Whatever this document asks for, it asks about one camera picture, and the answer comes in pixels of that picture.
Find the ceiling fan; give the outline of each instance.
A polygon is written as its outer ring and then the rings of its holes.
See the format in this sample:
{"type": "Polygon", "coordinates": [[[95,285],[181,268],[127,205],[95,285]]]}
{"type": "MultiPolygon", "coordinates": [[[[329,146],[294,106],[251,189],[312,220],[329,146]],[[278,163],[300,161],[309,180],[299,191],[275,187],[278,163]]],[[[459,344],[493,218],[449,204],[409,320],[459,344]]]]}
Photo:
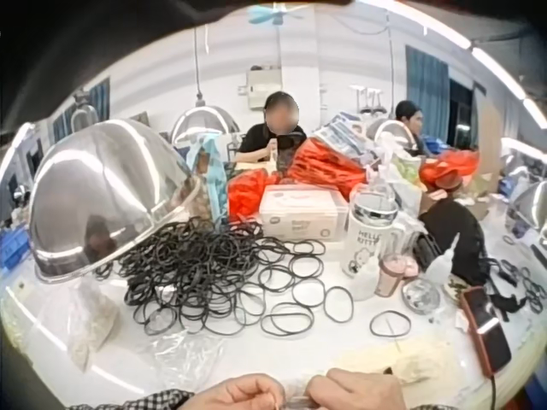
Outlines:
{"type": "Polygon", "coordinates": [[[285,6],[285,3],[273,3],[272,6],[252,6],[249,7],[249,23],[250,24],[261,24],[266,21],[272,21],[272,24],[275,26],[282,26],[283,25],[283,18],[286,15],[289,15],[290,17],[294,19],[302,19],[302,16],[300,15],[293,15],[292,13],[294,11],[304,9],[306,7],[309,7],[311,4],[303,4],[300,6],[292,7],[288,9],[285,6]]]}

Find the orange plastic bag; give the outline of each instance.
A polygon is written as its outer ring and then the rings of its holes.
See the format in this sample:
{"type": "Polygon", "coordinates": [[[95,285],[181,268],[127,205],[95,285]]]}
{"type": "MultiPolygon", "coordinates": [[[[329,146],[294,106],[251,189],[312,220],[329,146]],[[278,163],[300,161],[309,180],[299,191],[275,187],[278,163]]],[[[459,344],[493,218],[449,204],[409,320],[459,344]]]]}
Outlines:
{"type": "Polygon", "coordinates": [[[304,184],[334,185],[346,201],[356,184],[366,182],[364,169],[317,138],[308,138],[298,149],[287,176],[304,184]]]}
{"type": "Polygon", "coordinates": [[[279,182],[277,174],[269,175],[264,169],[240,173],[228,182],[228,209],[230,217],[252,216],[258,212],[264,190],[279,182]]]}
{"type": "Polygon", "coordinates": [[[445,151],[435,162],[420,167],[420,180],[435,185],[435,181],[454,171],[461,177],[473,175],[479,167],[479,153],[469,150],[445,151]]]}

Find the blue bin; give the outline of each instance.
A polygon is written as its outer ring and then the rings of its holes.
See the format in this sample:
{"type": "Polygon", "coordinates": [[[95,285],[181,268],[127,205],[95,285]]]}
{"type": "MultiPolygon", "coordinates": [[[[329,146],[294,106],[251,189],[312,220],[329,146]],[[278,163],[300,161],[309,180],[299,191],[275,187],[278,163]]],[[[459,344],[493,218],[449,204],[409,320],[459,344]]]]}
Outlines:
{"type": "Polygon", "coordinates": [[[0,268],[13,269],[29,249],[28,233],[24,226],[5,232],[0,237],[0,268]]]}

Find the hello kitty mug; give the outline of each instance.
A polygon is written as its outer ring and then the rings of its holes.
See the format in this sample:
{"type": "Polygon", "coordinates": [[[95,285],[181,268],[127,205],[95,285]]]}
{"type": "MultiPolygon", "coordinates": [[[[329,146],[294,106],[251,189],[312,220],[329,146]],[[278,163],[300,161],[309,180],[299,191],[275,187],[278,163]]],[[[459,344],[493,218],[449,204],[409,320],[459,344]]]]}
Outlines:
{"type": "Polygon", "coordinates": [[[398,210],[386,193],[365,191],[352,198],[341,260],[345,273],[357,274],[372,255],[381,258],[404,240],[405,227],[394,223],[398,210]]]}

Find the black shirt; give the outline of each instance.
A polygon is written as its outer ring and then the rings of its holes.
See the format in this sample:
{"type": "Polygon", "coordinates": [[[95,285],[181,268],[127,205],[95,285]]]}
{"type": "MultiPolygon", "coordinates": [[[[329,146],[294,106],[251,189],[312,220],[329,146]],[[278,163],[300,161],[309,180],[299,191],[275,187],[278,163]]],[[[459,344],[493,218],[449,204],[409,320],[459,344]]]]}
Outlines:
{"type": "MultiPolygon", "coordinates": [[[[304,135],[304,139],[306,138],[306,134],[300,126],[297,126],[294,129],[294,132],[300,132],[304,135]]],[[[247,131],[247,134],[239,147],[239,152],[255,152],[259,149],[266,148],[270,139],[276,137],[277,136],[270,131],[265,123],[256,124],[247,131]]]]}

